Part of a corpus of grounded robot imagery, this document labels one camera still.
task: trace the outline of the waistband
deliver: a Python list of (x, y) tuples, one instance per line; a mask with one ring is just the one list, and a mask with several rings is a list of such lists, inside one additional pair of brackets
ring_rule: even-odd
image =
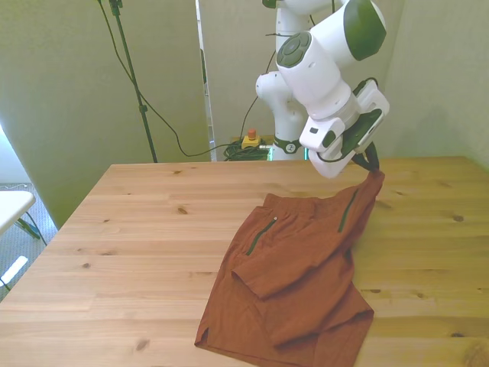
[(318, 197), (280, 197), (269, 193), (264, 201), (264, 207), (272, 209), (276, 214), (301, 214), (305, 216), (328, 216), (336, 211), (343, 212), (356, 193), (369, 197), (363, 200), (374, 200), (382, 187), (384, 174), (380, 171), (370, 173), (364, 182), (355, 187), (349, 187), (335, 196), (320, 199)]

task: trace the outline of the zipper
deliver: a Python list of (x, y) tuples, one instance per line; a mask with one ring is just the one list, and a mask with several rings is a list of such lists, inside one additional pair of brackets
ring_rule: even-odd
[(343, 212), (342, 221), (341, 221), (341, 223), (339, 223), (339, 228), (338, 228), (338, 232), (340, 232), (340, 233), (343, 232), (343, 229), (345, 228), (346, 219), (348, 218), (348, 212), (350, 211), (351, 206), (353, 205), (353, 202), (355, 201), (355, 198), (357, 197), (359, 190), (360, 189), (357, 189), (353, 193), (353, 197), (351, 198), (350, 203), (348, 203), (348, 206), (346, 207), (345, 211)]
[(260, 240), (260, 237), (262, 235), (264, 235), (270, 228), (272, 228), (272, 226), (275, 224), (275, 222), (278, 220), (277, 217), (273, 218), (272, 221), (270, 223), (268, 223), (268, 226), (266, 226), (265, 228), (263, 228), (255, 237), (254, 237), (254, 240), (253, 242), (251, 243), (251, 247), (250, 249), (248, 250), (248, 252), (246, 253), (247, 256), (251, 255), (251, 253), (253, 252), (254, 248), (256, 247), (257, 243), (258, 243), (258, 240)]

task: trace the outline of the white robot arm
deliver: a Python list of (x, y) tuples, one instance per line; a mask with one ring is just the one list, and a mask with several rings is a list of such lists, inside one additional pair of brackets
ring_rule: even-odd
[[(376, 54), (386, 34), (384, 17), (371, 0), (349, 0), (311, 31), (289, 37), (277, 54), (280, 74), (309, 114), (300, 143), (324, 177), (337, 176), (364, 152), (375, 160), (371, 168), (378, 168), (371, 143), (389, 102), (374, 80), (352, 91), (340, 67)], [(360, 163), (359, 157), (354, 161)]]
[[(286, 142), (293, 143), (281, 147), (286, 154), (287, 146), (292, 150), (294, 145), (294, 153), (299, 151), (300, 142), (309, 149), (311, 162), (325, 177), (337, 176), (352, 159), (375, 169), (378, 161), (372, 140), (389, 112), (389, 102), (373, 79), (365, 80), (352, 91), (343, 81), (340, 69), (379, 51), (387, 34), (380, 9), (371, 0), (344, 0), (336, 13), (305, 31), (309, 14), (329, 2), (263, 0), (263, 3), (278, 8), (277, 33), (288, 36), (277, 37), (280, 72), (261, 76), (257, 82), (258, 96), (275, 115), (274, 149), (277, 141), (283, 142), (281, 135), (286, 135)], [(303, 31), (294, 34), (299, 28)], [(300, 113), (288, 107), (293, 99), (306, 107), (309, 118), (305, 128)]]

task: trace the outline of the red button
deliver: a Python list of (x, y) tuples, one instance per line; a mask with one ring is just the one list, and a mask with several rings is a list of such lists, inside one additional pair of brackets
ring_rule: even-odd
[(250, 140), (254, 140), (257, 138), (257, 131), (254, 128), (250, 128), (248, 130), (248, 137)]

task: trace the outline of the orange shorts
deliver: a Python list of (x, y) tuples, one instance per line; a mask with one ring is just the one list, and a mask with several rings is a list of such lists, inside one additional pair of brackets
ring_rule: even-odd
[(196, 338), (263, 367), (352, 367), (374, 317), (351, 246), (382, 188), (370, 173), (328, 199), (268, 195), (236, 233)]

